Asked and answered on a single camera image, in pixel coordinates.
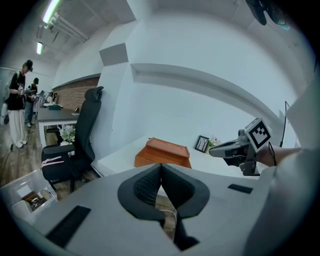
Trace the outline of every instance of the wooden box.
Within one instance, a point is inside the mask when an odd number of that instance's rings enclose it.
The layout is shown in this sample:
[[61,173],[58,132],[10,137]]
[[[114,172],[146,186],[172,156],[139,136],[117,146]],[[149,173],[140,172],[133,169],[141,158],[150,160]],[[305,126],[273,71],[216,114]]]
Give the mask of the wooden box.
[[169,163],[191,168],[189,158],[190,153],[186,146],[152,138],[148,140],[145,147],[135,156],[134,167],[155,163]]

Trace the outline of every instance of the white pants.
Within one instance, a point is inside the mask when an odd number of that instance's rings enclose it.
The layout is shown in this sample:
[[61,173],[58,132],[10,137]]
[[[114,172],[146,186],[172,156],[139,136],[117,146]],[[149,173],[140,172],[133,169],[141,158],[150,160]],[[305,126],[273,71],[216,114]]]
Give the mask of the white pants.
[[23,110],[9,110],[10,134],[13,143],[18,147],[25,140]]

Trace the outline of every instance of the black office chair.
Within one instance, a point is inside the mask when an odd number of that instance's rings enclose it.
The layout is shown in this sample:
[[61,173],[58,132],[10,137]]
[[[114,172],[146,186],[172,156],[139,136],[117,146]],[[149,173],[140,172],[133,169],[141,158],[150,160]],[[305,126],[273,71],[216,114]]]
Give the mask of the black office chair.
[[[70,180],[70,193],[72,193],[75,188],[75,180],[80,179],[84,171],[91,169],[95,153],[91,147],[90,134],[101,108],[102,89],[103,87],[100,86],[89,89],[85,93],[85,101],[75,127],[73,145],[50,145],[42,150],[41,161],[60,157],[50,163],[61,163],[42,167],[44,178],[53,188],[55,188],[54,184]],[[68,152],[71,151],[75,151],[75,154],[69,157]]]

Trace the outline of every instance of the picture frame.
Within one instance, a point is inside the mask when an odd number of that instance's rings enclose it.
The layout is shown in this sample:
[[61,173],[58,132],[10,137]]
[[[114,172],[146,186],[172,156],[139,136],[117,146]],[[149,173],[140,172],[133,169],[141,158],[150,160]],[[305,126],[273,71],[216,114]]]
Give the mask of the picture frame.
[[202,153],[205,153],[209,145],[209,140],[209,138],[199,135],[194,149]]

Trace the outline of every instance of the brick wall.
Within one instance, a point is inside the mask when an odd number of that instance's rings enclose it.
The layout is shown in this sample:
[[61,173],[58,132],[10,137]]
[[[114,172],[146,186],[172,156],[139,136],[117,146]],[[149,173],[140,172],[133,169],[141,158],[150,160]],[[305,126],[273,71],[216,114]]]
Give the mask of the brick wall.
[[88,78],[53,89],[53,93],[58,94],[56,103],[62,105],[64,109],[75,110],[76,107],[81,109],[82,103],[85,101],[86,91],[96,88],[98,81],[99,77]]

